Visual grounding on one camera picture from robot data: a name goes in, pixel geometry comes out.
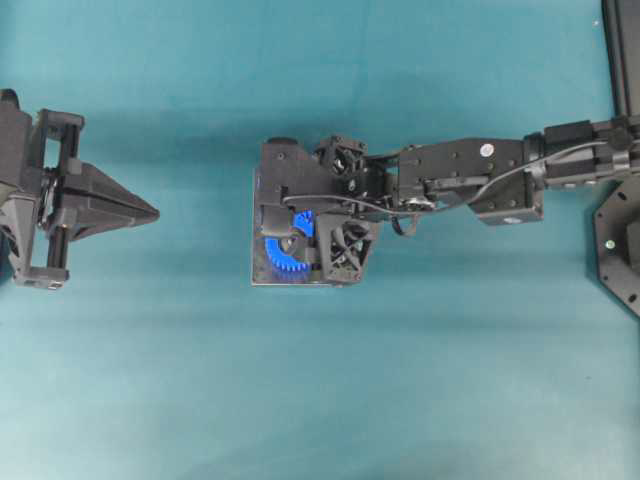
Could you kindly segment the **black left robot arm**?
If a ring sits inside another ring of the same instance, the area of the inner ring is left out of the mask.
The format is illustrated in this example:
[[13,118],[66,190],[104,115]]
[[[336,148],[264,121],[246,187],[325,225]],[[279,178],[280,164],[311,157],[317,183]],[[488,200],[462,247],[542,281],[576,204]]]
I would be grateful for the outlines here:
[[69,278],[70,243],[152,223],[160,213],[79,158],[83,116],[24,112],[1,92],[1,235],[16,284],[57,290]]

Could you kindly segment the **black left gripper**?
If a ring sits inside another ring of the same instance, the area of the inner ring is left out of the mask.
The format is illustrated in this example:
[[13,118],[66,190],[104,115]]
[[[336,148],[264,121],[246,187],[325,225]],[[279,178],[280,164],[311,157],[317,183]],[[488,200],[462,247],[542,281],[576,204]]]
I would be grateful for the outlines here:
[[[77,241],[159,219],[155,207],[102,170],[85,162],[80,168],[75,166],[84,124],[82,116],[66,112],[43,109],[32,118],[18,108],[9,110],[9,264],[18,285],[61,288],[69,279],[66,262],[70,234],[71,240]],[[62,226],[55,225],[54,203],[62,180],[65,190],[137,211],[117,214],[77,210]],[[38,228],[49,240],[44,267],[32,264]]]

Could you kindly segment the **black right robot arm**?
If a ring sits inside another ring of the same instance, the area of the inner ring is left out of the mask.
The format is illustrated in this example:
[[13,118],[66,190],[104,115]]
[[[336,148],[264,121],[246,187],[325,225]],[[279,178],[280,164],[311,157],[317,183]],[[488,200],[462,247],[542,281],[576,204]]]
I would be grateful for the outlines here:
[[639,172],[639,119],[549,127],[520,140],[464,138],[372,155],[334,135],[307,150],[262,147],[254,173],[252,281],[358,283],[381,226],[404,237],[422,218],[466,207],[488,225],[536,222],[543,195]]

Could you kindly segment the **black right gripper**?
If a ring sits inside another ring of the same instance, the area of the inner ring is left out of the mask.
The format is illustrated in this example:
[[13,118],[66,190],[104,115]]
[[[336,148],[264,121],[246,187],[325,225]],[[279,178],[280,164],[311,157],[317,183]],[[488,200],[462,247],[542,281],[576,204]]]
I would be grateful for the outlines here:
[[364,220],[400,218],[392,214],[398,207],[390,172],[398,166],[399,152],[369,155],[364,142],[332,136],[314,155],[330,174],[330,185],[313,191],[326,198],[312,201],[320,281],[353,285],[362,280],[380,232],[379,223]]

